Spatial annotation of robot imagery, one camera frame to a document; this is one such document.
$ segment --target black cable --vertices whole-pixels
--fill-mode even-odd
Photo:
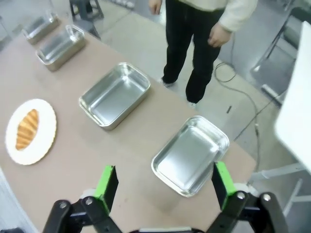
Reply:
[[[246,92],[243,92],[241,90],[238,90],[238,89],[235,89],[233,87],[229,87],[227,85],[225,85],[224,83],[228,83],[230,81],[232,81],[236,76],[237,76],[237,73],[236,73],[236,69],[235,69],[235,66],[233,64],[233,50],[234,50],[234,45],[235,45],[235,34],[232,35],[232,47],[231,47],[231,51],[230,51],[230,62],[227,63],[227,62],[221,62],[219,63],[216,67],[215,67],[215,70],[214,70],[214,74],[215,74],[215,79],[218,81],[218,83],[223,86],[224,88],[227,88],[229,90],[232,90],[232,91],[236,91],[236,92],[239,92],[241,94],[244,94],[249,100],[250,102],[252,103],[253,107],[254,107],[254,112],[255,112],[255,115],[254,117],[250,120],[250,122],[241,130],[241,132],[234,138],[234,141],[236,141],[241,135],[242,133],[248,128],[248,126],[253,122],[255,121],[255,125],[254,125],[254,130],[255,130],[255,135],[256,135],[256,139],[257,139],[257,159],[256,159],[256,168],[255,168],[255,172],[258,172],[259,170],[259,165],[260,165],[260,159],[261,159],[261,156],[260,156],[260,134],[259,134],[259,125],[258,125],[258,115],[266,108],[268,107],[268,105],[270,103],[272,103],[274,100],[276,100],[277,97],[279,97],[280,95],[282,95],[285,91],[283,91],[281,94],[279,94],[278,96],[272,98],[270,100],[269,103],[267,103],[260,111],[258,111],[258,108],[254,102],[254,100],[246,93]],[[219,69],[220,67],[224,66],[224,65],[227,65],[229,67],[231,67],[233,69],[233,76],[228,79],[228,80],[220,80],[218,77],[217,77],[217,69]]]
[[[234,50],[234,45],[235,45],[235,34],[232,35],[232,47],[231,47],[231,54],[230,54],[230,62],[229,63],[226,63],[226,62],[221,62],[219,63],[216,67],[215,67],[215,70],[214,70],[214,74],[215,74],[215,79],[218,81],[218,83],[224,87],[224,88],[227,88],[229,90],[232,90],[232,91],[236,91],[236,92],[239,92],[243,95],[245,95],[249,100],[250,102],[252,103],[253,107],[254,107],[254,112],[255,112],[255,116],[253,118],[253,120],[255,121],[255,135],[256,135],[256,139],[257,139],[257,159],[256,159],[256,168],[255,168],[255,172],[258,171],[259,169],[259,164],[260,164],[260,138],[259,138],[259,130],[258,130],[258,108],[254,102],[254,100],[244,91],[241,91],[241,90],[238,90],[238,89],[235,89],[233,87],[229,87],[227,85],[225,85],[224,83],[228,83],[230,81],[232,81],[236,76],[237,76],[237,73],[236,73],[236,70],[235,70],[235,67],[233,65],[233,50]],[[220,67],[224,66],[224,65],[228,65],[230,66],[232,69],[233,69],[233,76],[228,79],[228,80],[220,80],[218,77],[217,77],[217,69],[219,69]]]
[[[276,97],[273,97],[269,103],[267,103],[258,113],[257,115],[259,115],[266,107],[269,106],[270,103],[272,103],[273,101],[275,101],[279,96],[281,96],[283,93],[285,93],[285,91],[283,91],[281,94],[279,94]],[[242,129],[242,131],[234,138],[234,141],[236,141],[241,135],[242,133],[248,128],[248,126],[253,122],[253,120],[255,119],[255,116],[249,121],[249,123]]]

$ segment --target stainless steel tray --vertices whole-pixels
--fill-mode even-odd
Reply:
[[[63,31],[40,47],[36,54],[50,71],[55,71],[80,51],[85,44],[84,32],[76,26],[66,25]]]
[[[100,127],[115,128],[146,97],[150,81],[128,63],[120,63],[79,99]]]
[[[46,15],[37,18],[31,24],[25,26],[22,31],[27,41],[34,45],[53,31],[59,24],[60,20],[56,14],[46,13]]]
[[[153,158],[151,168],[184,197],[196,194],[210,177],[213,162],[229,148],[228,137],[202,116],[189,118]]]

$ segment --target paper plate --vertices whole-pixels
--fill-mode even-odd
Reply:
[[[39,116],[37,133],[23,150],[16,149],[17,128],[23,118],[36,109]],[[18,164],[30,165],[38,162],[49,151],[56,134],[56,116],[53,108],[44,100],[29,100],[13,113],[5,135],[5,145],[10,157]]]

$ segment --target shoe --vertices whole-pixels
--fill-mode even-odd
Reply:
[[[191,103],[188,101],[188,105],[190,108],[196,109],[196,103]]]
[[[175,85],[175,83],[165,83],[165,82],[163,82],[162,78],[159,80],[159,83],[162,84],[163,86],[165,86],[166,88],[169,88],[169,87]]]

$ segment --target black pants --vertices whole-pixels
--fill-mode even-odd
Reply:
[[[166,0],[167,63],[163,82],[174,83],[184,65],[193,36],[193,71],[186,88],[187,100],[199,102],[213,73],[213,63],[220,48],[207,42],[210,30],[218,22],[223,10],[206,12],[197,10],[178,0]]]

